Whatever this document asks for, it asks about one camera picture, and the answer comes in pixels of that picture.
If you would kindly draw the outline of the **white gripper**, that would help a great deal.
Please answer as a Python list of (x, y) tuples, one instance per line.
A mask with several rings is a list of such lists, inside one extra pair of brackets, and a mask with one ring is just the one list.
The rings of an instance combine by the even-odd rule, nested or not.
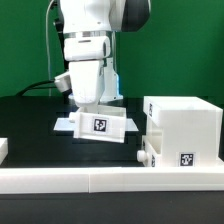
[(69, 63), (69, 74), (75, 104), (78, 107), (97, 105), (102, 96), (102, 62)]

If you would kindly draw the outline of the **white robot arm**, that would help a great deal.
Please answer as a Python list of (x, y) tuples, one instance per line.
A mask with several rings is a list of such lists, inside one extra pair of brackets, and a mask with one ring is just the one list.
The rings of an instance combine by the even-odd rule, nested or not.
[(59, 0), (64, 59), (74, 101), (89, 107), (117, 98), (115, 32), (136, 32), (150, 17), (150, 0)]

